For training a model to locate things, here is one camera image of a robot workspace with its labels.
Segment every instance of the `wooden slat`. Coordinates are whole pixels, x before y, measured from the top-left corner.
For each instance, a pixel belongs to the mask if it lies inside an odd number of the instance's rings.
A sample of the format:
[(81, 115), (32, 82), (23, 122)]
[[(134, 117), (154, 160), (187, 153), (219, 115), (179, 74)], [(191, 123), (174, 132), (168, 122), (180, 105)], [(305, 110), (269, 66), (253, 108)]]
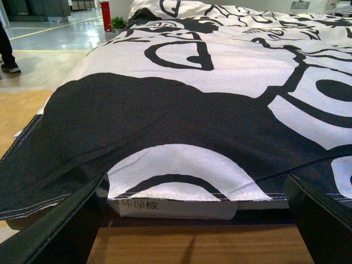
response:
[(314, 264), (294, 225), (101, 228), (88, 264)]

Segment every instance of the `potted plant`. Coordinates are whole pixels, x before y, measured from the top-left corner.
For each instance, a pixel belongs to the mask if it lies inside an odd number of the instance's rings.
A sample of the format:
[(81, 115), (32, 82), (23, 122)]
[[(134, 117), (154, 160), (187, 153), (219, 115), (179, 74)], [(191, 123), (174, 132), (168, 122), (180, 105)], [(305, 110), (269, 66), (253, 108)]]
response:
[(115, 33), (120, 34), (124, 28), (127, 27), (127, 22), (123, 20), (121, 16), (117, 16), (111, 19), (111, 27), (115, 31)]

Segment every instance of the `electrical outlet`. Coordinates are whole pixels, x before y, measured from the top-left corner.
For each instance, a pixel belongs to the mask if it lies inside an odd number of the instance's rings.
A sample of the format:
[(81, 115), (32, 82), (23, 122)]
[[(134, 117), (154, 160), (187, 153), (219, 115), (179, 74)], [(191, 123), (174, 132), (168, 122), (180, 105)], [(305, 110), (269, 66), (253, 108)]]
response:
[(291, 9), (308, 9), (310, 2), (292, 2)]

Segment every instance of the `red fire extinguisher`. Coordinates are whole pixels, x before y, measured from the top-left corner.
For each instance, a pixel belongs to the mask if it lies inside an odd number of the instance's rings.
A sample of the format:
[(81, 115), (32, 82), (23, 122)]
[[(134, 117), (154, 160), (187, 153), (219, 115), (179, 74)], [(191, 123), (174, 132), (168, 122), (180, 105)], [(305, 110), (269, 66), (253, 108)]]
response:
[(112, 28), (109, 2), (101, 2), (101, 10), (103, 13), (104, 30), (105, 32), (111, 32)]

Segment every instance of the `black pants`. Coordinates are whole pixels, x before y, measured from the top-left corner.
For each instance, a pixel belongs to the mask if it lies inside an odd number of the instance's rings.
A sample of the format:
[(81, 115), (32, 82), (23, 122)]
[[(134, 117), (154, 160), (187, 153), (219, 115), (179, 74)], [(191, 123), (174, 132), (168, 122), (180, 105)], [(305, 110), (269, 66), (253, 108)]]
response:
[(2, 27), (0, 21), (0, 54), (2, 55), (2, 60), (7, 65), (12, 65), (15, 63), (15, 57), (12, 56), (12, 47), (10, 40), (5, 32), (5, 29)]

